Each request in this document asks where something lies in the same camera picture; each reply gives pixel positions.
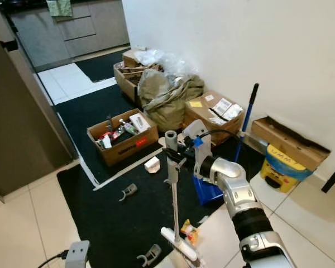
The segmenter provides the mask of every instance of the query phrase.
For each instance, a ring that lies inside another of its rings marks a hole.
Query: blue mop handle
[[[247,128],[247,125],[248,125],[248,121],[250,120],[252,106],[253,106],[253,104],[255,102],[255,99],[256,99],[258,87],[259,87],[258,83],[256,83],[253,87],[253,91],[252,91],[252,94],[251,94],[250,103],[248,105],[245,121],[243,122],[243,126],[242,126],[242,132],[241,132],[241,135],[240,135],[240,140],[241,141],[243,141],[243,139],[245,138],[245,131],[246,131],[246,128]],[[241,148],[242,148],[242,144],[239,142],[238,145],[237,145],[236,155],[234,157],[235,162],[238,161],[238,158],[240,156]]]

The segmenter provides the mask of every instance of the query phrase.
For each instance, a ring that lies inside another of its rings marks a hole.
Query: black rubber joint
[[[240,241],[255,233],[273,231],[270,222],[261,208],[242,211],[232,218]]]
[[[200,167],[200,175],[206,178],[210,177],[210,170],[211,166],[213,165],[214,161],[216,160],[213,156],[207,156],[205,160],[203,160],[201,167]]]

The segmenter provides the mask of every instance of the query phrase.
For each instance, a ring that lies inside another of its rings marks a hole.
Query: yellow bucket lid
[[[279,151],[276,147],[274,147],[272,144],[269,144],[267,147],[267,152],[274,158],[277,158],[279,161],[281,161],[283,164],[290,166],[291,168],[302,171],[305,170],[305,166],[299,164],[292,158],[290,158],[288,155],[285,153]]]

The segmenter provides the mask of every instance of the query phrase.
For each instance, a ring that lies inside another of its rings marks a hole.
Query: silver robot arm segment
[[[295,268],[280,236],[273,228],[246,180],[244,168],[210,150],[210,135],[201,120],[191,123],[184,131],[194,142],[194,176],[207,178],[223,192],[229,216],[240,240],[240,250],[246,267]]]

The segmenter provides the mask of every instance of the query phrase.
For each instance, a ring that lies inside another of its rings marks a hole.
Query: black carpet
[[[236,142],[232,139],[214,151],[220,156],[233,158]],[[92,191],[92,185],[78,165],[58,173],[58,180],[71,210],[79,236],[90,240],[89,261],[92,268],[141,267],[136,256],[145,254],[157,243],[162,254],[152,266],[157,265],[171,247],[160,235],[161,227],[173,227],[171,188],[163,180],[167,178],[166,156],[158,155],[161,170],[148,174],[143,165],[114,180],[99,191]],[[253,149],[242,151],[241,164],[247,168],[251,161],[250,175],[261,169],[264,157]],[[121,203],[121,190],[135,183],[138,191]],[[181,171],[178,183],[179,224],[186,219],[198,226],[203,216],[212,214],[222,200],[201,206],[195,191],[192,175],[187,169]]]
[[[76,64],[92,82],[98,82],[114,77],[113,64],[122,61],[122,54],[127,50],[129,49],[78,61]]]
[[[122,95],[118,85],[56,105],[85,163],[100,183],[161,147],[155,143],[111,167],[104,162],[88,138],[87,128],[105,121],[109,114],[113,117],[134,108],[136,106]]]

